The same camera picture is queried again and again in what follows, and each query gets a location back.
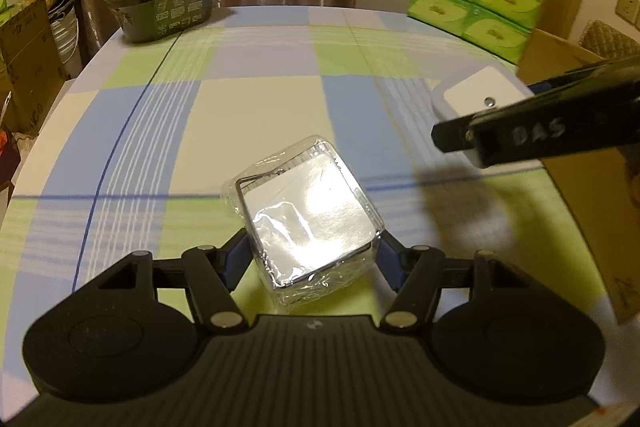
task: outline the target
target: tablecloth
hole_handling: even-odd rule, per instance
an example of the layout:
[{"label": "tablecloth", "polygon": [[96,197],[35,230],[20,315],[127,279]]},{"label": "tablecloth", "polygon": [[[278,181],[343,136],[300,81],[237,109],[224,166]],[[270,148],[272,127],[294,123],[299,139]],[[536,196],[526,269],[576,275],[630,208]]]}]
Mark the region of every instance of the tablecloth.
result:
[{"label": "tablecloth", "polygon": [[[545,170],[479,171],[431,142],[430,88],[487,64],[513,76],[449,34],[366,10],[243,7],[136,46],[117,32],[44,126],[0,232],[0,415],[34,396],[20,346],[39,315],[129,251],[221,245],[241,226],[223,182],[312,134],[335,143],[404,244],[495,250],[590,314],[607,337],[593,396],[640,399],[639,323],[615,325]],[[234,297],[249,317],[273,311],[254,266]],[[378,319],[390,298],[372,271],[302,311]],[[177,291],[161,299],[186,309]]]}]

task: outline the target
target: white bucket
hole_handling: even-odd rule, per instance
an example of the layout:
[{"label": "white bucket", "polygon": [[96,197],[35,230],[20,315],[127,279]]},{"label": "white bucket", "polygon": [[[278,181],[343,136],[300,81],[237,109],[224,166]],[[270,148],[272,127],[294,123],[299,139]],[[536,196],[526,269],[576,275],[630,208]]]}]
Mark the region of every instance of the white bucket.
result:
[{"label": "white bucket", "polygon": [[53,21],[51,31],[66,72],[71,75],[71,78],[76,78],[82,71],[82,59],[78,47],[80,32],[76,10],[72,8],[62,19]]}]

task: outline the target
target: electrical outlet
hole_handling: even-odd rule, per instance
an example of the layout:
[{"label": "electrical outlet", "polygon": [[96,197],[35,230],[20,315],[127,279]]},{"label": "electrical outlet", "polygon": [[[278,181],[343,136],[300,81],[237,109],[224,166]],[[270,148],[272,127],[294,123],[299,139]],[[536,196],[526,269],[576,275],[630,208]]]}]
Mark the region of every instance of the electrical outlet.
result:
[{"label": "electrical outlet", "polygon": [[640,12],[639,0],[618,0],[616,4],[616,14],[632,24],[636,23],[638,12]]}]

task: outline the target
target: table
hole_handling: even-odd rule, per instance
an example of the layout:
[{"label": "table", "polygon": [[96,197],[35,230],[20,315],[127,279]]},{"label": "table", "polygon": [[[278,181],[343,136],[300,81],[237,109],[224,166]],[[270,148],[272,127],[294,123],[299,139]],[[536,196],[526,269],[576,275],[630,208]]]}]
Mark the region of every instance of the table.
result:
[{"label": "table", "polygon": [[[335,143],[404,244],[498,251],[590,314],[608,343],[594,397],[640,400],[640,325],[615,325],[545,170],[481,172],[431,143],[431,87],[486,64],[513,75],[449,34],[366,10],[243,7],[137,46],[117,32],[43,128],[0,232],[0,415],[34,396],[20,346],[39,315],[129,251],[221,245],[241,226],[223,182],[312,134]],[[234,297],[249,317],[272,311],[253,266]],[[160,298],[186,308],[175,291]],[[390,298],[373,271],[302,311],[378,319]],[[463,299],[446,291],[443,307]]]}]

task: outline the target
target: ribbed black surface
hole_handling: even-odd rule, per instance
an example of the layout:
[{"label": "ribbed black surface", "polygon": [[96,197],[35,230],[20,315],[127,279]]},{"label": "ribbed black surface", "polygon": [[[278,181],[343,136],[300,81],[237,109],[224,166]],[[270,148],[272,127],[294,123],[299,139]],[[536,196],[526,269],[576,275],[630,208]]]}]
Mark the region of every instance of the ribbed black surface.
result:
[{"label": "ribbed black surface", "polygon": [[41,396],[8,427],[566,427],[593,409],[587,397],[519,407],[474,396],[418,341],[381,333],[370,317],[267,315],[211,339],[157,393],[112,405]]}]

